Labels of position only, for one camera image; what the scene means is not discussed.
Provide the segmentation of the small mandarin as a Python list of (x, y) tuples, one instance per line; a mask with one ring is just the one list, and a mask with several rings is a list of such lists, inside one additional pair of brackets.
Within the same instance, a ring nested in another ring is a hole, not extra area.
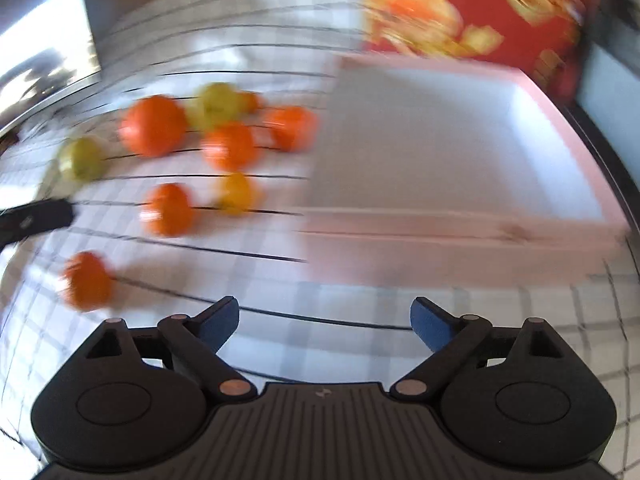
[(253, 91), (243, 91), (241, 93), (241, 101), (243, 113), (253, 115), (264, 108), (264, 99), (262, 96)]

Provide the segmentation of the red snack bag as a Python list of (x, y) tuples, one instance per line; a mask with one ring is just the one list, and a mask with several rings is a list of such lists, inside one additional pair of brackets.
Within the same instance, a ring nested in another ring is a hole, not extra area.
[(600, 0), (362, 0), (378, 52), (458, 58), (526, 73), (555, 101), (576, 96)]

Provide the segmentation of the black framed screen on right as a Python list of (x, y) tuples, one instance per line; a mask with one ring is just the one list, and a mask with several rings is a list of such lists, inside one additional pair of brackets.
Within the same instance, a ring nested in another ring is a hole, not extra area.
[(578, 102), (639, 182), (639, 1), (601, 0)]

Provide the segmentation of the black monitor on left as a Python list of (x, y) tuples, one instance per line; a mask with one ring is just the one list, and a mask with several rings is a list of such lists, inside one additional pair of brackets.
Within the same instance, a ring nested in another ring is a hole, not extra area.
[(1, 133), (99, 80), (85, 0), (1, 0)]

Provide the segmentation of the small green guava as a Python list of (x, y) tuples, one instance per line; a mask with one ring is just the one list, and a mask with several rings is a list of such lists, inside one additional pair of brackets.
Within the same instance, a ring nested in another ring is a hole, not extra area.
[(92, 136), (70, 139), (58, 153), (58, 170), (72, 182), (91, 182), (104, 175), (105, 158), (101, 144)]

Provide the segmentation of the small yellow citrus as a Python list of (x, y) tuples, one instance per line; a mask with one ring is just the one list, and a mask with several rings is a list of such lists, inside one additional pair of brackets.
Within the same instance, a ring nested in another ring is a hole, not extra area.
[(255, 182), (240, 172), (220, 178), (216, 207), (226, 214), (246, 214), (259, 203), (260, 193)]

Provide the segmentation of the mandarin orange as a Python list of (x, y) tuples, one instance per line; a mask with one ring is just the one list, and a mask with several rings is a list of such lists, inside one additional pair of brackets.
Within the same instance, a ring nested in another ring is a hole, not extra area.
[(65, 263), (60, 294), (71, 307), (91, 311), (111, 300), (112, 286), (103, 259), (95, 252), (78, 252)]
[(244, 170), (259, 155), (252, 128), (242, 122), (228, 122), (206, 133), (201, 151), (210, 166), (228, 172)]
[(264, 116), (264, 124), (277, 150), (303, 152), (314, 142), (318, 117), (307, 107), (291, 105), (270, 110)]
[(186, 234), (193, 226), (194, 216), (189, 189), (180, 183), (164, 183), (152, 188), (139, 212), (143, 229), (160, 237)]

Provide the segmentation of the pink gift box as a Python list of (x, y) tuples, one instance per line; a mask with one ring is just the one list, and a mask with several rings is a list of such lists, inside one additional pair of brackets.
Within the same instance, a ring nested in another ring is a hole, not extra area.
[(524, 73), (400, 55), (342, 58), (300, 209), (309, 273), (332, 284), (570, 284), (629, 230)]

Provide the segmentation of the checked white tablecloth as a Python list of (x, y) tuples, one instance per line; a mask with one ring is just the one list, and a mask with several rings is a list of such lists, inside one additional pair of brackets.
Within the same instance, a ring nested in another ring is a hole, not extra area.
[[(216, 211), (218, 174), (190, 134), (183, 148), (142, 159), (119, 143), (126, 107), (153, 94), (186, 102), (204, 84), (230, 82), (272, 105), (322, 110), (333, 57), (358, 47), (359, 0), (157, 0), (123, 18), (103, 40), (96, 88), (32, 118), (1, 159), (3, 207), (70, 194), (67, 230), (11, 246), (1, 256), (1, 474), (29, 479), (41, 452), (29, 412), (64, 361), (112, 316), (152, 326), (194, 314), (217, 299), (239, 300), (241, 321), (222, 357), (257, 385), (267, 380), (390, 384), (427, 355), (410, 330), (419, 296), (453, 314), (502, 326), (548, 320), (586, 361), (617, 410), (602, 463), (618, 478), (639, 474), (639, 245), (624, 248), (584, 280), (566, 286), (389, 288), (330, 285), (307, 278), (294, 208), (308, 174), (304, 154), (264, 151), (252, 169), (258, 211)], [(72, 191), (56, 159), (70, 136), (105, 144), (102, 180)], [(195, 210), (178, 237), (143, 229), (152, 188), (185, 185)], [(110, 272), (111, 300), (81, 311), (60, 294), (65, 263), (95, 252)]]

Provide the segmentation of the large orange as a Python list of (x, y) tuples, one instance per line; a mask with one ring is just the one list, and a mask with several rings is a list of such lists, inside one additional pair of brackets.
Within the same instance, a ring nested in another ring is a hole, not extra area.
[(126, 111), (118, 136), (135, 155), (155, 158), (180, 148), (187, 131), (186, 112), (175, 99), (148, 96)]

